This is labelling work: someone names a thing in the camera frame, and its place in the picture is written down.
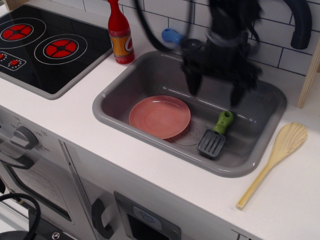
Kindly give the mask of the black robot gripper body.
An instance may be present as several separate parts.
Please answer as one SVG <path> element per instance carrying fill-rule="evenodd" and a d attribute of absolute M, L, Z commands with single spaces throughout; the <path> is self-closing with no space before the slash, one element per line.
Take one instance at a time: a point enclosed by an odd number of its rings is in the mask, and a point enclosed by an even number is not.
<path fill-rule="evenodd" d="M 248 62 L 251 45 L 247 37 L 241 37 L 235 46 L 222 47 L 207 41 L 200 51 L 182 53 L 181 68 L 186 75 L 194 72 L 210 77 L 221 78 L 235 83 L 245 83 L 255 88 L 260 69 Z"/>

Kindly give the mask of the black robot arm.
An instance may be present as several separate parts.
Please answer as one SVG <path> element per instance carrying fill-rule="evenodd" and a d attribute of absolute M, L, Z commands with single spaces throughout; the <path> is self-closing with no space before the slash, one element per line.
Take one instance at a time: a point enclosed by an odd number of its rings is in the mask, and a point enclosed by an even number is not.
<path fill-rule="evenodd" d="M 230 104 L 236 106 L 246 91 L 257 86 L 260 70 L 248 62 L 247 33 L 258 36 L 252 24 L 260 17 L 261 7 L 256 0 L 211 0 L 209 8 L 212 22 L 204 48 L 183 53 L 181 68 L 193 96 L 203 76 L 232 82 Z"/>

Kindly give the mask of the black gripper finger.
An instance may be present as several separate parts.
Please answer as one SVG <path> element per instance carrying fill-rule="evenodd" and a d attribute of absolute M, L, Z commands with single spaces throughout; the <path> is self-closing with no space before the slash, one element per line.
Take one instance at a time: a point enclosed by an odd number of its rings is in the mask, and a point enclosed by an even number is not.
<path fill-rule="evenodd" d="M 189 92 L 196 96 L 198 94 L 198 91 L 200 89 L 201 83 L 202 83 L 202 75 L 196 72 L 187 72 L 185 74 L 187 87 Z"/>
<path fill-rule="evenodd" d="M 231 106 L 237 106 L 242 101 L 248 88 L 248 85 L 244 82 L 236 82 L 233 84 L 233 89 L 230 95 Z"/>

